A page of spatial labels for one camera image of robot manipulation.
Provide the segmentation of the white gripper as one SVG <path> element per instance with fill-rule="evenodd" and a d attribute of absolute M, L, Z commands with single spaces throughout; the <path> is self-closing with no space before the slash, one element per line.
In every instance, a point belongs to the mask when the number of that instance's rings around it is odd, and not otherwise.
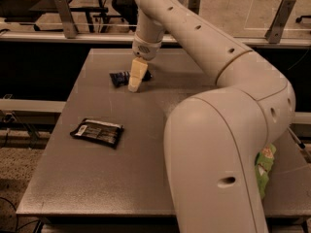
<path fill-rule="evenodd" d="M 145 60 L 150 61 L 156 57 L 156 54 L 161 47 L 161 43 L 161 33 L 135 33 L 132 43 L 132 50 L 137 57 L 132 60 L 131 64 L 128 82 L 128 90 L 130 92 L 138 91 L 139 86 L 148 70 L 148 63 Z"/>

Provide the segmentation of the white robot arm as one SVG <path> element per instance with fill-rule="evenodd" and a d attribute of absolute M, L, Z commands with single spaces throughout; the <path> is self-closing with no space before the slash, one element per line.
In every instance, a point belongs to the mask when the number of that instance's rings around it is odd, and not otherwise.
<path fill-rule="evenodd" d="M 168 31 L 215 84 L 170 113 L 164 158 L 181 233 L 268 233 L 255 158 L 294 118 L 291 83 L 182 0 L 135 0 L 135 55 L 156 56 Z"/>

